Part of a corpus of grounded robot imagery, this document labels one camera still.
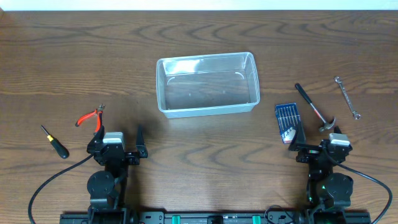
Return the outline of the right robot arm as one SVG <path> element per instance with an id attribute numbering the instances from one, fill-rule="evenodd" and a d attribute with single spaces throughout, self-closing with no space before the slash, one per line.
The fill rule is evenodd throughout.
<path id="1" fill-rule="evenodd" d="M 296 151 L 296 161 L 308 164 L 306 196 L 309 205 L 294 215 L 295 223 L 347 223 L 345 208 L 351 205 L 353 179 L 334 172 L 334 166 L 345 161 L 352 150 L 347 135 L 339 127 L 322 139 L 318 145 L 306 143 L 302 124 L 296 125 L 296 132 L 289 145 Z"/>

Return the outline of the blue precision screwdriver set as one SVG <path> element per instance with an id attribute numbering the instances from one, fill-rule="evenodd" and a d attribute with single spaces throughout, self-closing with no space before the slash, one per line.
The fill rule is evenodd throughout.
<path id="1" fill-rule="evenodd" d="M 290 144 L 301 122 L 296 103 L 275 106 L 275 116 L 279 126 L 279 133 L 284 144 Z"/>

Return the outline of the silver combination wrench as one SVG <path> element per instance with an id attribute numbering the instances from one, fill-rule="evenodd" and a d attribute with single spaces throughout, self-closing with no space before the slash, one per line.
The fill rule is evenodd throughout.
<path id="1" fill-rule="evenodd" d="M 352 102 L 351 102 L 351 100 L 350 100 L 350 98 L 349 98 L 349 96 L 348 96 L 348 94 L 346 92 L 346 89 L 345 89 L 344 85 L 343 85 L 342 79 L 339 76 L 336 76 L 334 78 L 334 80 L 339 85 L 339 87 L 341 89 L 341 92 L 342 92 L 342 94 L 343 94 L 343 96 L 344 96 L 344 98 L 346 100 L 347 105 L 348 105 L 348 108 L 349 108 L 349 110 L 351 111 L 351 113 L 353 115 L 353 118 L 355 120 L 361 119 L 361 115 L 354 109 L 354 107 L 352 105 Z"/>

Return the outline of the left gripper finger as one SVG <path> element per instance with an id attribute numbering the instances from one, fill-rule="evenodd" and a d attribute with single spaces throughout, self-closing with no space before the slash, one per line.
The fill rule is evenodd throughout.
<path id="1" fill-rule="evenodd" d="M 94 146 L 102 144 L 103 143 L 103 138 L 104 138 L 104 126 L 101 125 L 101 127 L 96 132 L 96 134 L 94 135 L 93 139 L 91 140 L 91 144 L 94 145 Z"/>
<path id="2" fill-rule="evenodd" d="M 143 133 L 142 133 L 142 126 L 139 125 L 137 128 L 137 136 L 136 136 L 136 149 L 138 151 L 145 151 L 146 144 L 144 141 Z"/>

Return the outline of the red handled cutting pliers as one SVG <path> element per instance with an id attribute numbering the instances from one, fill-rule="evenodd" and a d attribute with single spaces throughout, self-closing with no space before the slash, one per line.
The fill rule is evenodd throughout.
<path id="1" fill-rule="evenodd" d="M 94 111 L 84 114 L 83 116 L 81 116 L 77 122 L 75 123 L 76 127 L 79 127 L 82 125 L 82 123 L 92 117 L 96 117 L 96 129 L 94 131 L 94 135 L 96 135 L 96 133 L 100 130 L 100 128 L 103 125 L 103 110 L 105 109 L 105 105 L 104 104 L 100 104 L 99 107 L 97 107 L 97 109 L 95 109 Z"/>

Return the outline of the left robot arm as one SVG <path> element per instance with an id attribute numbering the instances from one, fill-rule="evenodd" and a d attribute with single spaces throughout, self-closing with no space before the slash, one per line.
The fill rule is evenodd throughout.
<path id="1" fill-rule="evenodd" d="M 140 164 L 140 160 L 148 157 L 142 127 L 137 129 L 136 150 L 125 151 L 123 133 L 106 133 L 104 127 L 94 135 L 88 143 L 87 153 L 104 170 L 95 172 L 87 182 L 90 194 L 88 208 L 88 224 L 108 223 L 139 223 L 137 212 L 127 208 L 124 203 L 128 168 Z"/>

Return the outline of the small claw hammer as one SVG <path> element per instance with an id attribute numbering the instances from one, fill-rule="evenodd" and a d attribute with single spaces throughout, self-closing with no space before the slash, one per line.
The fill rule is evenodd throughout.
<path id="1" fill-rule="evenodd" d="M 324 132 L 326 130 L 331 129 L 334 125 L 335 125 L 335 121 L 336 119 L 333 118 L 330 122 L 327 121 L 324 116 L 321 114 L 321 112 L 317 109 L 317 107 L 313 104 L 312 100 L 310 99 L 310 97 L 307 95 L 307 93 L 305 92 L 305 90 L 302 88 L 302 86 L 299 83 L 295 84 L 295 88 L 297 89 L 297 91 L 300 93 L 300 95 L 303 97 L 303 99 L 312 107 L 312 109 L 314 110 L 315 114 L 320 118 L 320 120 L 323 123 L 323 126 L 319 127 L 319 132 Z"/>

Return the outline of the clear plastic container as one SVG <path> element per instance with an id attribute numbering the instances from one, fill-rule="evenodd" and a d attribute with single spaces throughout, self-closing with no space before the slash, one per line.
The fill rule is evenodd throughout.
<path id="1" fill-rule="evenodd" d="M 250 52 L 161 58 L 156 92 L 168 119 L 250 112 L 261 100 Z"/>

